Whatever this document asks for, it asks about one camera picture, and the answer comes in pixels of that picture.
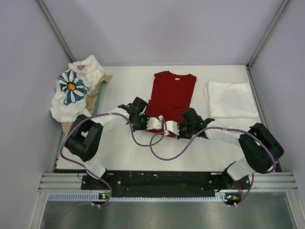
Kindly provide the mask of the red t shirt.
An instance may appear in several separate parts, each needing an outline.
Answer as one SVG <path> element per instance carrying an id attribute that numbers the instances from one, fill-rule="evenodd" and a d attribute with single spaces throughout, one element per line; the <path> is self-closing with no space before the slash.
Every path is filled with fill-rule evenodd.
<path id="1" fill-rule="evenodd" d="M 176 75 L 170 71 L 154 74 L 152 94 L 146 114 L 163 116 L 165 121 L 184 124 L 182 113 L 190 108 L 197 77 L 192 74 Z"/>

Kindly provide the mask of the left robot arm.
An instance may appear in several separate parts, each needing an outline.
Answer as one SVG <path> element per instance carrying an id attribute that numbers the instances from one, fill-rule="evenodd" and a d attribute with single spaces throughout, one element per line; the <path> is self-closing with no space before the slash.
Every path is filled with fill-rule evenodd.
<path id="1" fill-rule="evenodd" d="M 136 97 L 132 103 L 119 105 L 107 113 L 91 117 L 79 115 L 61 145 L 60 156 L 82 167 L 97 189 L 105 188 L 107 169 L 97 156 L 102 133 L 121 125 L 143 129 L 149 120 L 144 114 L 147 108 L 148 103 Z"/>

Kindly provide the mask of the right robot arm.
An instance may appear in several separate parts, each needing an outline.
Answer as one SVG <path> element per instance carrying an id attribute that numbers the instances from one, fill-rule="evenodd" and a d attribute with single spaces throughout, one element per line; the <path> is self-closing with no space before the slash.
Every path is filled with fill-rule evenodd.
<path id="1" fill-rule="evenodd" d="M 276 162 L 284 154 L 283 147 L 262 123 L 235 127 L 213 118 L 203 120 L 193 108 L 183 112 L 182 117 L 184 122 L 177 124 L 177 138 L 201 137 L 241 148 L 244 157 L 224 170 L 222 182 L 226 188 L 235 188 L 245 176 L 275 171 Z"/>

